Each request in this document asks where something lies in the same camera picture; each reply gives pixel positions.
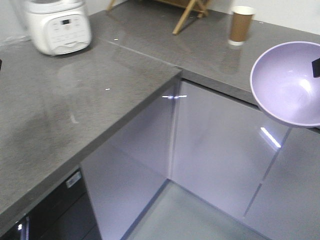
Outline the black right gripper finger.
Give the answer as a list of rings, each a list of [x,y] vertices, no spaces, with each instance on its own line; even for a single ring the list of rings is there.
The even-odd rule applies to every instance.
[[[313,60],[311,62],[311,66],[312,66],[313,77],[319,78],[320,77],[320,58]]]

